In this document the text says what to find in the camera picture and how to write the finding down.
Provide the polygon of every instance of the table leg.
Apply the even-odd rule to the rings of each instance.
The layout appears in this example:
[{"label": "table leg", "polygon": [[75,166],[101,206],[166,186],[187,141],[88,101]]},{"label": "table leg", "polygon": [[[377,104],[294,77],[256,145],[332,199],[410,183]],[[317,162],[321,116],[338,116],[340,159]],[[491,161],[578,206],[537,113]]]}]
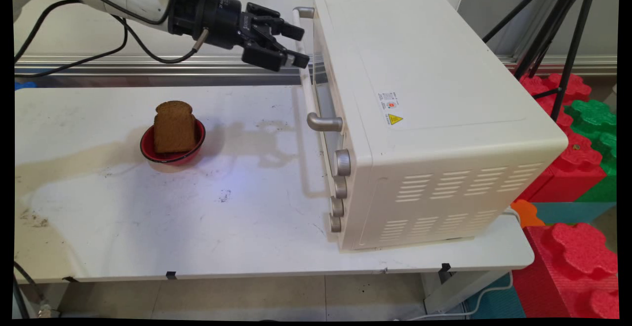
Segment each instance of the table leg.
[{"label": "table leg", "polygon": [[443,284],[429,285],[429,290],[426,290],[426,285],[424,285],[426,312],[428,314],[445,313],[507,272],[508,270],[456,272]]}]

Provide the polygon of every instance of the robotic arm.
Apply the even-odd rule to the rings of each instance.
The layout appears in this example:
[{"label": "robotic arm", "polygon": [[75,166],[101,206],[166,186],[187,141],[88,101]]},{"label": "robotic arm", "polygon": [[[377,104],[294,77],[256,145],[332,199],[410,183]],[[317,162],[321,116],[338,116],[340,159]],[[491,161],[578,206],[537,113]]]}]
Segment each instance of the robotic arm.
[{"label": "robotic arm", "polygon": [[[13,22],[30,0],[13,0]],[[290,51],[276,41],[282,35],[300,40],[304,30],[285,22],[278,11],[239,0],[81,0],[92,8],[129,18],[201,43],[232,49],[243,47],[241,59],[278,72],[282,66],[305,68],[309,57]]]}]

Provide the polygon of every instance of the red bowl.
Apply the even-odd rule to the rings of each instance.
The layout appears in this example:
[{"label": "red bowl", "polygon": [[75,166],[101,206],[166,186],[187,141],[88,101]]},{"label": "red bowl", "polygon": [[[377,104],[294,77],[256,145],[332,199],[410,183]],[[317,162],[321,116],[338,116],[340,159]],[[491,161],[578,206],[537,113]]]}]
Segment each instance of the red bowl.
[{"label": "red bowl", "polygon": [[199,120],[196,120],[196,146],[188,152],[178,153],[156,153],[154,151],[154,126],[152,125],[145,131],[142,139],[140,139],[140,152],[145,158],[152,162],[163,163],[168,165],[183,165],[191,162],[199,153],[199,148],[206,138],[206,129]]}]

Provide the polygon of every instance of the oven door handle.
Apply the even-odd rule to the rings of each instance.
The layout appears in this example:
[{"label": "oven door handle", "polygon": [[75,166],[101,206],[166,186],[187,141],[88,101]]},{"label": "oven door handle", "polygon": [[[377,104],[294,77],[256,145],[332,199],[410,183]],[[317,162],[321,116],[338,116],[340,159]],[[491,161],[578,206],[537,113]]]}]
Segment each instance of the oven door handle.
[{"label": "oven door handle", "polygon": [[[294,26],[301,27],[301,18],[314,18],[314,8],[296,7],[292,11]],[[303,41],[296,41],[296,51],[305,54]],[[343,119],[341,117],[319,117],[316,114],[316,99],[312,90],[312,81],[310,80],[310,71],[307,68],[299,68],[298,72],[301,76],[301,85],[303,86],[303,94],[305,97],[305,108],[307,108],[307,126],[314,131],[341,132],[343,130]]]}]

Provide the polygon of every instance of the bowl rim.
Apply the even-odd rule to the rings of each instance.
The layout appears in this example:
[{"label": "bowl rim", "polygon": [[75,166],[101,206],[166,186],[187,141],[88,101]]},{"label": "bowl rim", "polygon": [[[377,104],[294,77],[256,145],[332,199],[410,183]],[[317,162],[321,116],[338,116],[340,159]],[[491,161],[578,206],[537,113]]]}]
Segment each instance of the bowl rim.
[{"label": "bowl rim", "polygon": [[185,153],[184,155],[177,157],[176,159],[171,159],[171,160],[156,160],[156,159],[152,159],[151,157],[147,156],[145,154],[145,150],[143,149],[143,140],[145,139],[145,135],[147,135],[147,132],[149,132],[149,130],[151,130],[152,128],[154,128],[154,125],[149,126],[149,128],[147,130],[145,130],[145,133],[142,135],[142,137],[140,137],[140,153],[142,153],[142,155],[152,161],[152,162],[156,162],[156,163],[173,163],[173,162],[177,162],[179,160],[183,160],[186,157],[189,157],[191,154],[193,154],[194,152],[196,152],[197,150],[199,150],[199,148],[201,147],[201,144],[204,143],[204,140],[206,139],[206,127],[204,127],[204,124],[201,123],[201,121],[199,121],[198,119],[196,119],[196,124],[199,122],[199,125],[201,126],[201,139],[199,139],[199,142],[196,144],[196,146],[188,151],[187,153]]}]

